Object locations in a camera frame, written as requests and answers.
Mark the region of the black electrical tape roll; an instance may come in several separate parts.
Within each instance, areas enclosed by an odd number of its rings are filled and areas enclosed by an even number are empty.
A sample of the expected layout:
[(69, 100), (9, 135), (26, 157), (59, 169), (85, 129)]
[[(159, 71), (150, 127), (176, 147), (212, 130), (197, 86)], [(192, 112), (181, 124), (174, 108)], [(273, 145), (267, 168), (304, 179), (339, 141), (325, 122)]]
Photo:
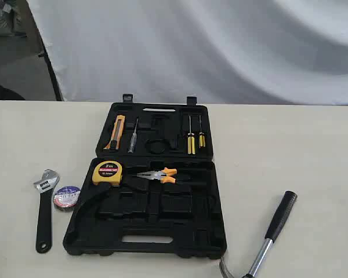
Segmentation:
[(61, 211), (71, 211), (76, 206), (81, 189), (77, 186), (64, 186), (53, 196), (53, 205)]

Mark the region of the black grip claw hammer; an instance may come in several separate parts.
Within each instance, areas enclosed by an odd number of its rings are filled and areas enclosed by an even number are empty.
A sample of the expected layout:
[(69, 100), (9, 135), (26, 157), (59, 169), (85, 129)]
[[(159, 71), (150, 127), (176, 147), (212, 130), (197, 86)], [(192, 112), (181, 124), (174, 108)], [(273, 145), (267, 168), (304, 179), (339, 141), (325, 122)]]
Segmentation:
[(276, 208), (274, 215), (270, 221), (269, 227), (265, 233), (263, 244), (253, 261), (249, 271), (242, 277), (256, 277), (263, 261), (266, 258), (268, 251), (272, 245), (276, 242), (278, 236), (283, 230), (292, 208), (298, 199), (298, 195), (293, 191), (285, 191), (278, 207)]

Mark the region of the black handled adjustable wrench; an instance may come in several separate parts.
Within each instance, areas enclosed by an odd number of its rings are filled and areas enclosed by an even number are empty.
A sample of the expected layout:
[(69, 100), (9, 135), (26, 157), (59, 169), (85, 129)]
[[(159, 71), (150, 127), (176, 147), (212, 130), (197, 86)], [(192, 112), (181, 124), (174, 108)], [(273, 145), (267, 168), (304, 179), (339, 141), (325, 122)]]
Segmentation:
[(57, 172), (46, 169), (42, 178), (34, 183), (40, 195), (35, 242), (35, 249), (40, 254), (47, 253), (52, 248), (52, 195), (59, 180)]

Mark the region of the black plastic tool case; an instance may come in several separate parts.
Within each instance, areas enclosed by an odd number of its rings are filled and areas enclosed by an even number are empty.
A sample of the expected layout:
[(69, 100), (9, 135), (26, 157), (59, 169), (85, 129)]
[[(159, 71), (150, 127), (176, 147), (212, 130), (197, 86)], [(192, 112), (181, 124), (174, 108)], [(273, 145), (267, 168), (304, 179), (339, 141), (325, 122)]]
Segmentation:
[[(125, 116), (119, 149), (104, 149), (117, 115)], [(187, 153), (189, 115), (195, 155)], [(199, 148), (199, 115), (205, 148)], [(128, 153), (137, 118), (135, 150)], [(108, 160), (122, 165), (119, 187), (92, 182), (95, 167)], [(165, 167), (177, 170), (174, 184), (136, 176)], [(227, 243), (207, 107), (198, 105), (195, 97), (185, 104), (135, 103), (130, 94), (113, 103), (63, 246), (71, 255), (164, 253), (219, 259)]]

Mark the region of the large yellow black screwdriver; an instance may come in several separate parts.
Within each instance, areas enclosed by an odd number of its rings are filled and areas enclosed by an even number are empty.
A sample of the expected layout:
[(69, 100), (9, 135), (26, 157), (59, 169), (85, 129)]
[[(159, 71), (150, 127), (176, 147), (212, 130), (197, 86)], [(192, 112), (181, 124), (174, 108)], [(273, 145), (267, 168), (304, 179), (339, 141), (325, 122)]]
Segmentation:
[(188, 127), (189, 131), (187, 135), (187, 153), (189, 155), (195, 155), (195, 139), (191, 127), (191, 115), (188, 116)]

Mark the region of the small yellow black screwdriver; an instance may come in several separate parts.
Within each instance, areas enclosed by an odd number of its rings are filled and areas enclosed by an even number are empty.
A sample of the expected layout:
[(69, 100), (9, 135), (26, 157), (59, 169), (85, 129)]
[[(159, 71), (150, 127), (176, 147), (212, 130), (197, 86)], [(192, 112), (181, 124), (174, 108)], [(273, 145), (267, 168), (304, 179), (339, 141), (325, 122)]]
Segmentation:
[(199, 148), (205, 148), (205, 134), (202, 131), (202, 116), (199, 115), (199, 125), (200, 125), (200, 132), (199, 132)]

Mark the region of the yellow utility knife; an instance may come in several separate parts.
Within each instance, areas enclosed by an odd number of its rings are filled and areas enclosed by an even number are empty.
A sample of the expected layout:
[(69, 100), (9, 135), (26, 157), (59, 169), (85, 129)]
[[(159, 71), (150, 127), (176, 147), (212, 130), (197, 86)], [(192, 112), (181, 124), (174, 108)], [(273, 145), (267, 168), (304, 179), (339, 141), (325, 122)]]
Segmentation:
[(108, 144), (104, 147), (104, 149), (109, 150), (118, 150), (120, 146), (120, 140), (122, 137), (122, 133), (124, 130), (124, 124), (125, 124), (125, 116), (124, 115), (117, 115), (113, 131), (111, 133), (111, 138), (108, 142)]

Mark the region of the yellow tape measure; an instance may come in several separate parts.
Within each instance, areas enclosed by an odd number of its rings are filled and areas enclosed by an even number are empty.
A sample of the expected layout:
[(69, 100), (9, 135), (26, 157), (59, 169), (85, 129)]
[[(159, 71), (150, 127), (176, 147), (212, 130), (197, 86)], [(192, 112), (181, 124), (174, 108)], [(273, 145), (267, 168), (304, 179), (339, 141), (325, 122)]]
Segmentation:
[(112, 187), (119, 187), (122, 181), (122, 165), (119, 162), (108, 160), (99, 163), (92, 174), (92, 182), (99, 185), (109, 183)]

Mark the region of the white backdrop cloth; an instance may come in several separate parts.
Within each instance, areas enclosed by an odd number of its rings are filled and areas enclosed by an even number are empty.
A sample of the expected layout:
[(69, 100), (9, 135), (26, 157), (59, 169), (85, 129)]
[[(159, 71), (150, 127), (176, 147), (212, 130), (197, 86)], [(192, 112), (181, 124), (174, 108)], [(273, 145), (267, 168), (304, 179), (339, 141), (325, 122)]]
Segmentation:
[(348, 1), (29, 1), (66, 101), (348, 105)]

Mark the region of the black backdrop stand pole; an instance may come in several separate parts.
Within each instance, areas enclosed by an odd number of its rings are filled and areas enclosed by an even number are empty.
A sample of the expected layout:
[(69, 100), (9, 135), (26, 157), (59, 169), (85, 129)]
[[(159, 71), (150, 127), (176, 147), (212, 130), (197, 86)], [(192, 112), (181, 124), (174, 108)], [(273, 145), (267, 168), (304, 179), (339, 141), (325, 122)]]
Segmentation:
[(43, 39), (37, 28), (32, 12), (30, 11), (30, 6), (25, 0), (17, 1), (17, 4), (21, 14), (21, 22), (23, 24), (23, 28), (30, 42), (30, 49), (35, 52), (39, 58), (44, 59), (50, 76), (50, 81), (52, 83), (55, 98), (57, 101), (64, 101)]

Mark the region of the white sack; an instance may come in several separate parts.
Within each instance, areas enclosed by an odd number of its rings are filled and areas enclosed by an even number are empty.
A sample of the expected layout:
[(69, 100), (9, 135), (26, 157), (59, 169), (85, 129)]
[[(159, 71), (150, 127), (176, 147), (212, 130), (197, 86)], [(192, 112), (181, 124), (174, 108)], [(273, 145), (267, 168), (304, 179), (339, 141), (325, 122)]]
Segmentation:
[(15, 22), (18, 16), (17, 1), (0, 0), (0, 36), (15, 35)]

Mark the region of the orange handled pliers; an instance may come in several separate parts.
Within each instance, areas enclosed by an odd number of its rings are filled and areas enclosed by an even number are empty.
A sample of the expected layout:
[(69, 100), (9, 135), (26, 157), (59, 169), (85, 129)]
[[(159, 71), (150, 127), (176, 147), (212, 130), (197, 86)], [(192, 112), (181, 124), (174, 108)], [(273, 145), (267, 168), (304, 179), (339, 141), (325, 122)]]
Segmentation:
[(137, 173), (136, 176), (139, 178), (145, 178), (147, 180), (158, 180), (160, 183), (172, 183), (176, 182), (176, 178), (174, 177), (177, 174), (176, 169), (169, 169), (165, 167), (161, 171), (147, 171), (142, 173)]

